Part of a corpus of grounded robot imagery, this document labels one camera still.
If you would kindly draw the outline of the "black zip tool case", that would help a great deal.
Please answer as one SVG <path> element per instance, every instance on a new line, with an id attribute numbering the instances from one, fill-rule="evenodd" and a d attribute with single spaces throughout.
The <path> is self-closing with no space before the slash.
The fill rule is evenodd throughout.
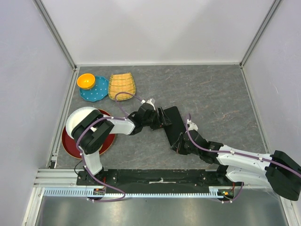
<path id="1" fill-rule="evenodd" d="M 172 122 L 172 125 L 164 128 L 169 144 L 172 146 L 178 139 L 179 134 L 184 133 L 184 123 L 176 106 L 167 108 L 164 111 Z"/>

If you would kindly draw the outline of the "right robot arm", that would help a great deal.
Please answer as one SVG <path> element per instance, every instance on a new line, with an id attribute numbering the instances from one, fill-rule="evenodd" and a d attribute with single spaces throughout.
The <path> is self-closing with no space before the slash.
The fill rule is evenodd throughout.
<path id="1" fill-rule="evenodd" d="M 297 201 L 301 193 L 301 167 L 291 157 L 276 150 L 273 154 L 249 153 L 222 143 L 206 141 L 195 130 L 165 131 L 172 150 L 194 154 L 208 164 L 218 164 L 216 182 L 241 182 L 266 186 L 278 195 Z"/>

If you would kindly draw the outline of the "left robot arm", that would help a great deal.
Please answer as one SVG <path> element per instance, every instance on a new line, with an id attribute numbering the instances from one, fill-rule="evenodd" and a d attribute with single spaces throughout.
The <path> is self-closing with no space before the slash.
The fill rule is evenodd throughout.
<path id="1" fill-rule="evenodd" d="M 93 185 L 99 185 L 103 181 L 99 151 L 109 135 L 135 135 L 144 127 L 157 130 L 171 124 L 161 107 L 155 108 L 154 104 L 145 102 L 138 111 L 123 118 L 103 114 L 94 107 L 82 107 L 68 117 L 65 129 L 79 148 L 84 168 L 88 172 L 87 180 Z"/>

